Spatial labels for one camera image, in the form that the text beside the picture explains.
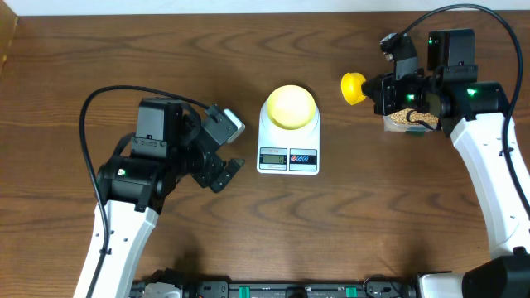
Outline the yellow measuring scoop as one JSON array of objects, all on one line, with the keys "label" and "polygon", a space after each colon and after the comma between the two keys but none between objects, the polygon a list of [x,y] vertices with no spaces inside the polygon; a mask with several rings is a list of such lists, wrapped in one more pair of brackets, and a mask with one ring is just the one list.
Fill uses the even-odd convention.
[{"label": "yellow measuring scoop", "polygon": [[362,85],[365,82],[365,77],[360,73],[344,74],[340,81],[340,90],[344,100],[350,105],[363,102],[366,99],[362,91]]}]

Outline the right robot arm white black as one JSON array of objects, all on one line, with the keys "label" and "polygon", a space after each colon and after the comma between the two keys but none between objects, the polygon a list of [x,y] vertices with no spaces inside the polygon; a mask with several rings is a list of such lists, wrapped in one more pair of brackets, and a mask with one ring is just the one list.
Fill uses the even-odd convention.
[{"label": "right robot arm white black", "polygon": [[429,112],[452,141],[475,188],[489,240],[490,261],[466,273],[435,272],[417,278],[419,297],[527,297],[529,295],[529,203],[512,180],[529,173],[507,123],[508,100],[497,82],[479,82],[471,29],[432,31],[425,76],[412,38],[393,33],[380,42],[394,63],[391,73],[361,84],[374,112],[387,116],[405,108]]}]

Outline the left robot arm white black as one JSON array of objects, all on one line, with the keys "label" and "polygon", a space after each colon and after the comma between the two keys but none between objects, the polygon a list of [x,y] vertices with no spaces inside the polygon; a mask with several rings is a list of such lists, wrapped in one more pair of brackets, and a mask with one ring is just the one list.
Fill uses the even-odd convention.
[{"label": "left robot arm white black", "polygon": [[166,197],[191,175],[202,188],[223,190],[243,166],[217,151],[245,129],[229,109],[200,115],[185,101],[143,99],[137,130],[122,137],[95,177],[99,203],[77,297],[126,297]]}]

